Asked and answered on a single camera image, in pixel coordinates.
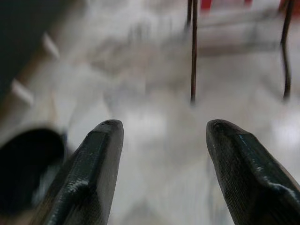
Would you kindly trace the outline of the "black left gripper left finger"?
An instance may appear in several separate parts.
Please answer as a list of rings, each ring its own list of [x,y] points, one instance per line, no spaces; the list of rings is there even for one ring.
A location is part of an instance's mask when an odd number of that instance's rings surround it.
[[[91,130],[57,173],[29,225],[107,225],[123,138],[120,120]]]

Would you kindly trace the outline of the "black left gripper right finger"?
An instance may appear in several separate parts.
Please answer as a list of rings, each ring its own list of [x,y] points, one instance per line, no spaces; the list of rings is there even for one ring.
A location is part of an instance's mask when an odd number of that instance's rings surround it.
[[[300,184],[252,133],[211,120],[206,143],[235,225],[300,225]]]

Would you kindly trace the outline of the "black round rubbish bin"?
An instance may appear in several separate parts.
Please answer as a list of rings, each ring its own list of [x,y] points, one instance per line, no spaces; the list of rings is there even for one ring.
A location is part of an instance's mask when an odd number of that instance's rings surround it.
[[[67,133],[24,130],[0,145],[0,214],[37,207],[68,155]]]

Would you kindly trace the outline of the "thin brown metal leg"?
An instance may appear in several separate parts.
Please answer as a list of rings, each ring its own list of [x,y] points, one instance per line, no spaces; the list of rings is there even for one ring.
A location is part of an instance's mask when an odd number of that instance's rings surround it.
[[[191,64],[191,104],[195,103],[196,97],[196,68],[197,68],[197,12],[198,0],[187,0],[186,27],[192,25],[192,64]]]
[[[287,100],[291,94],[292,77],[290,72],[289,59],[287,55],[287,38],[288,38],[290,23],[292,20],[293,6],[294,6],[294,0],[284,0],[280,8],[281,10],[285,10],[285,19],[284,19],[281,41],[280,41],[282,59],[284,64],[284,73],[285,73],[285,87],[284,87],[284,94],[283,94],[284,100]]]

